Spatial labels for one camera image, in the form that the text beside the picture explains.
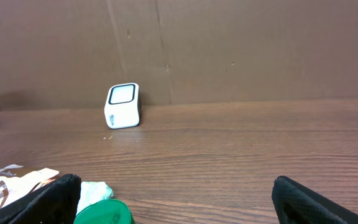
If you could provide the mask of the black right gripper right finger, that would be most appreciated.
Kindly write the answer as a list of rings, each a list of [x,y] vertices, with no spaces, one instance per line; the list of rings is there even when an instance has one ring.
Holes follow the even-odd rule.
[[[280,224],[358,224],[358,214],[286,176],[275,179],[272,201]]]

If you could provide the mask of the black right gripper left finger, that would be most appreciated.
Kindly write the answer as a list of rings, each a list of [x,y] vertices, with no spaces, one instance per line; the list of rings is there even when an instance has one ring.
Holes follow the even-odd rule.
[[[0,224],[73,224],[81,178],[65,174],[0,209]]]

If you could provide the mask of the teal snack pouch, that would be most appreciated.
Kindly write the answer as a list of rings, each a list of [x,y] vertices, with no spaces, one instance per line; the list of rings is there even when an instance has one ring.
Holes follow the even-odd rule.
[[[76,214],[99,201],[113,198],[112,188],[105,182],[82,182]]]

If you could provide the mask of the green lidded jar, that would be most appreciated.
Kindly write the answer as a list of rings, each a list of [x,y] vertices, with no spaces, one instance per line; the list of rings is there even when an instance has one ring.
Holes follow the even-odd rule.
[[[135,224],[135,220],[124,202],[106,199],[82,210],[74,224]]]

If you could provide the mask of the white snack bag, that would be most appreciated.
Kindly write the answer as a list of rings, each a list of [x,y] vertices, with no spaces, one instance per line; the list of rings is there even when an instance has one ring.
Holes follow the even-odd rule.
[[[11,164],[0,169],[0,209],[59,178],[59,171]]]

